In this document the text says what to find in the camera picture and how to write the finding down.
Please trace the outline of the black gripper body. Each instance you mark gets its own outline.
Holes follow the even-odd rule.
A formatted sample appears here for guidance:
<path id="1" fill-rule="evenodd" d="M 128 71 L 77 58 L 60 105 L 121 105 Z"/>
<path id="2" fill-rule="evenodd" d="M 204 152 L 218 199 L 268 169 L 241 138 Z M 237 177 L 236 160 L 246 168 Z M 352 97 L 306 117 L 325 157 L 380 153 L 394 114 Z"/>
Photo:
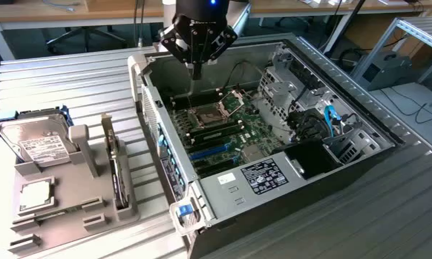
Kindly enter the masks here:
<path id="1" fill-rule="evenodd" d="M 193 60 L 197 60 L 198 43 L 202 41 L 206 28 L 209 26 L 224 28 L 228 25 L 228 7 L 228 1 L 176 1 L 173 26 L 192 46 Z"/>

